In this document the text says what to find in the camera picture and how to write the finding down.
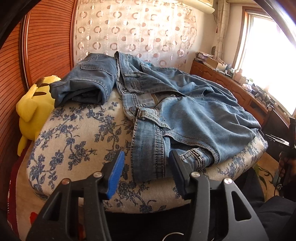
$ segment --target yellow plush toy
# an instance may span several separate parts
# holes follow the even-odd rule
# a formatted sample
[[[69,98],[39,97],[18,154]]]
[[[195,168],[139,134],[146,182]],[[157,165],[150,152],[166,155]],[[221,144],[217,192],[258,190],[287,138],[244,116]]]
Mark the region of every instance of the yellow plush toy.
[[[35,141],[54,109],[54,99],[49,92],[49,84],[61,80],[52,75],[40,78],[16,105],[20,116],[20,131],[22,138],[18,144],[17,154],[20,156],[27,145],[27,141]]]

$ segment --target patterned curtain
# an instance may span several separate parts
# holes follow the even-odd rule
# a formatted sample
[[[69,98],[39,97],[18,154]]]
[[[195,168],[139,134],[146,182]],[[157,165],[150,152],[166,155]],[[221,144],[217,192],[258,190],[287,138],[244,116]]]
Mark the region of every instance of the patterned curtain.
[[[168,0],[79,0],[74,63],[89,53],[135,55],[155,66],[180,68],[197,35],[194,11]]]
[[[223,41],[226,36],[230,4],[226,0],[218,2],[218,43],[215,50],[215,58],[222,59]]]

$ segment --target blue floral pattern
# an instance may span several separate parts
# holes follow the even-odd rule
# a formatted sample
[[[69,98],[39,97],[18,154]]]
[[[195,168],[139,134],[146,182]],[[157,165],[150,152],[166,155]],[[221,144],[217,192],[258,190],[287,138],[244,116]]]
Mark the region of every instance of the blue floral pattern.
[[[150,213],[187,204],[172,178],[134,183],[131,175],[133,123],[123,113],[122,101],[113,90],[103,105],[67,102],[56,108],[43,126],[27,165],[35,193],[46,199],[63,178],[88,177],[112,160],[117,150],[126,160],[118,189],[104,208],[112,212]],[[267,149],[260,134],[239,154],[203,169],[208,178],[236,178],[253,166]]]

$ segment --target cabinet door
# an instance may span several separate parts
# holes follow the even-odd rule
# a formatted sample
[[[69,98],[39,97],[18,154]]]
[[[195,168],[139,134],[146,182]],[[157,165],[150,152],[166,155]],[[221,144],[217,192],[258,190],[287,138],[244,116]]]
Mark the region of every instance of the cabinet door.
[[[191,66],[191,70],[190,70],[190,74],[195,74],[195,75],[201,76],[201,73],[202,73],[201,64],[193,61],[192,66]]]
[[[226,89],[229,89],[231,85],[231,80],[228,80],[226,77],[223,77],[218,73],[215,75],[215,79],[213,81],[217,84],[222,85]]]
[[[246,107],[251,99],[251,96],[244,90],[242,87],[237,86],[236,84],[232,84],[230,92],[234,95],[237,99],[237,103],[242,106]]]
[[[203,73],[202,73],[202,78],[206,79],[206,80],[212,80],[213,75],[215,74],[215,72],[213,70],[211,70],[210,68],[204,66],[203,68]]]

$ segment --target black pants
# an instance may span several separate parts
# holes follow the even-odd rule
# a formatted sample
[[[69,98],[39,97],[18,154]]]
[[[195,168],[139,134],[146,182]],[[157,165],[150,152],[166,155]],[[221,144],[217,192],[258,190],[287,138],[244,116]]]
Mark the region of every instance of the black pants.
[[[245,195],[262,222],[270,241],[275,241],[296,208],[296,203],[275,196],[264,203],[264,195],[255,171],[243,173],[236,185]],[[185,233],[188,227],[190,206],[149,214],[106,213],[113,241],[162,240],[171,232]],[[172,235],[166,241],[180,241],[182,236]]]

